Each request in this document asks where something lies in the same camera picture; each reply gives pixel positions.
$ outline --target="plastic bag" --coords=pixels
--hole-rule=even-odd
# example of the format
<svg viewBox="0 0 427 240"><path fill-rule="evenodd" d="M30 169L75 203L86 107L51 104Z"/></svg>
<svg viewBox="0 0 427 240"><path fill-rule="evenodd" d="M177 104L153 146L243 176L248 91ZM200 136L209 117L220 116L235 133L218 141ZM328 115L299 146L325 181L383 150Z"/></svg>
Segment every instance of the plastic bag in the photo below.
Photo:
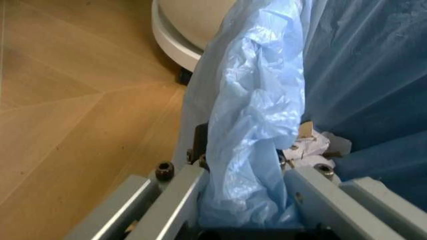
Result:
<svg viewBox="0 0 427 240"><path fill-rule="evenodd" d="M292 145L304 112L310 10L311 1L239 0L199 61L183 127L209 120L202 226L300 226L276 149Z"/></svg>

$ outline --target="screw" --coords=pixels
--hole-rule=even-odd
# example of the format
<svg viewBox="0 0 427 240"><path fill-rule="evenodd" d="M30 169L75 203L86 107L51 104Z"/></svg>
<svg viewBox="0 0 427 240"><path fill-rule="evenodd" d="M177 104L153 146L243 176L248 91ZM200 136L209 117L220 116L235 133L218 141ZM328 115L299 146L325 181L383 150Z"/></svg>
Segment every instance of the screw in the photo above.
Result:
<svg viewBox="0 0 427 240"><path fill-rule="evenodd" d="M193 149L187 149L187 164L193 164Z"/></svg>
<svg viewBox="0 0 427 240"><path fill-rule="evenodd" d="M174 177L174 165L170 161L164 161L157 165L155 177L159 181L169 181Z"/></svg>
<svg viewBox="0 0 427 240"><path fill-rule="evenodd" d="M334 177L334 169L327 164L318 163L314 165L314 169L316 169L319 173L321 173L325 178L329 180L332 180L332 178Z"/></svg>

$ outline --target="round white base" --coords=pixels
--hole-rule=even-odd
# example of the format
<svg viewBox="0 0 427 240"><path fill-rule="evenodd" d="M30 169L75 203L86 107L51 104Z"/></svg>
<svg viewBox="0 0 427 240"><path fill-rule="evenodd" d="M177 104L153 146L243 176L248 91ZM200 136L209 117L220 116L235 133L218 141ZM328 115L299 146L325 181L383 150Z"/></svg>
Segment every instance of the round white base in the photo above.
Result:
<svg viewBox="0 0 427 240"><path fill-rule="evenodd" d="M151 27L160 48L177 64L193 72L203 51L185 39L159 11L158 0L151 5Z"/></svg>

